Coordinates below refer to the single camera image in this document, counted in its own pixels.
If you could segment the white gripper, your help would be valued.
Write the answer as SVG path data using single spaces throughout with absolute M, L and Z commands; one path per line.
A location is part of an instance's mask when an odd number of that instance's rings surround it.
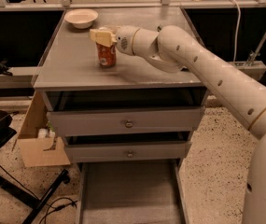
M 116 45 L 119 52 L 134 56 L 133 39 L 139 30 L 135 26 L 103 26 L 98 29 L 90 29 L 90 39 L 105 47 Z

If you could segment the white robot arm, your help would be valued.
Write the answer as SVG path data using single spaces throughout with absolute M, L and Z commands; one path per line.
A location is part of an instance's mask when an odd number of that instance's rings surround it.
M 242 224 L 266 224 L 266 87 L 177 26 L 165 26 L 158 32 L 134 26 L 91 29 L 90 38 L 141 57 L 165 72 L 187 67 L 259 140 L 250 162 Z

